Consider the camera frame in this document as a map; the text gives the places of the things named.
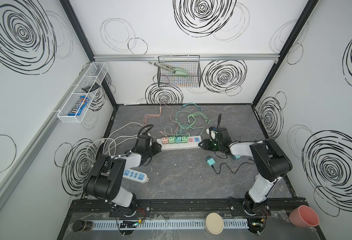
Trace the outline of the pink charger plug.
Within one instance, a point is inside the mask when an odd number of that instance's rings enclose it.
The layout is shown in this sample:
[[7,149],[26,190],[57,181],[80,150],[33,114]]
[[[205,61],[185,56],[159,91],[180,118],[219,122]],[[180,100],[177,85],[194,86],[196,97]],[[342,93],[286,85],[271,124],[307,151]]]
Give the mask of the pink charger plug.
[[168,144],[169,143],[169,138],[168,137],[164,137],[162,138],[162,144]]

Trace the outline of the white blue power strip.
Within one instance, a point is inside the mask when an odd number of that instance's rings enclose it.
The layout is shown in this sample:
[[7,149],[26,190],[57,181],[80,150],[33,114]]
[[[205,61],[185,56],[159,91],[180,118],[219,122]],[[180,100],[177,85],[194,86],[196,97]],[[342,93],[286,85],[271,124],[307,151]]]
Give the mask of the white blue power strip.
[[125,170],[123,178],[141,184],[147,183],[149,181],[147,174],[132,169]]

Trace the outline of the light green charger plug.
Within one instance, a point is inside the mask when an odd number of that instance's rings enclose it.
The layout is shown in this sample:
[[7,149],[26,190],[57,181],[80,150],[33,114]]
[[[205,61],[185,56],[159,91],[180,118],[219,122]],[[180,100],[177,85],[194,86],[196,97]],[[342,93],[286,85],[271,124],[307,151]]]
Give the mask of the light green charger plug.
[[169,141],[169,144],[175,144],[176,143],[176,137],[169,137],[168,141]]

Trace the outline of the dark teal charger plug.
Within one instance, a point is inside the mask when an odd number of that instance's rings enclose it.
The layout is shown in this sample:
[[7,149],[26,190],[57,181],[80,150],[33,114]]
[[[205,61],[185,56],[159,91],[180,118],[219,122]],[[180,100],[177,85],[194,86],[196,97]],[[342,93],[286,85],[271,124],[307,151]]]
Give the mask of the dark teal charger plug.
[[241,158],[241,155],[233,155],[231,157],[233,160],[239,160]]

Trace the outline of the white multicolour power strip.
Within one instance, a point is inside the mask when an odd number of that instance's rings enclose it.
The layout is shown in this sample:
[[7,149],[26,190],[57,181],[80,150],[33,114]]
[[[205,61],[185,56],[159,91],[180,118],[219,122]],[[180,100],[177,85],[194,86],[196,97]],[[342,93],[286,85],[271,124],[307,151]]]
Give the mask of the white multicolour power strip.
[[162,146],[162,151],[198,149],[200,142],[200,136],[163,137],[157,139],[157,143]]

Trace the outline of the light teal charger plug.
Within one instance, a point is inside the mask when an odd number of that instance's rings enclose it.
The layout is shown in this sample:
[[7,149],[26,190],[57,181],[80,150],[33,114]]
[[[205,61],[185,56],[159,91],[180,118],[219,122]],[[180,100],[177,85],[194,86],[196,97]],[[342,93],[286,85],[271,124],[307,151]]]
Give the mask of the light teal charger plug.
[[212,167],[213,165],[215,165],[216,161],[212,158],[212,157],[209,157],[206,159],[206,163]]

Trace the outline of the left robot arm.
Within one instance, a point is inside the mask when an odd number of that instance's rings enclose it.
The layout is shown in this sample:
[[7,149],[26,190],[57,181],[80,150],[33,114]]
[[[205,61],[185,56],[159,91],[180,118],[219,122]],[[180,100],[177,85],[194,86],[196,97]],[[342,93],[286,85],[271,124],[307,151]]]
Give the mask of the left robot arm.
[[161,144],[148,134],[141,134],[135,146],[123,155],[99,155],[83,185],[83,193],[134,212],[137,198],[122,187],[124,172],[144,165],[161,151]]

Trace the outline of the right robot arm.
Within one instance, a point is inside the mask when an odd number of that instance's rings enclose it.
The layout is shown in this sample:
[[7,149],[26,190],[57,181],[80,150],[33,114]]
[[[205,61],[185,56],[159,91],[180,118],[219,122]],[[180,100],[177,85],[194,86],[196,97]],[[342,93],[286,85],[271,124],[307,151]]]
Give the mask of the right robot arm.
[[200,148],[254,160],[258,174],[253,186],[245,194],[243,208],[248,215],[258,214],[266,207],[273,187],[292,170],[290,159],[272,138],[256,142],[230,142],[227,130],[223,134],[216,128],[210,128],[210,132],[214,132],[214,138],[202,140],[198,144]]

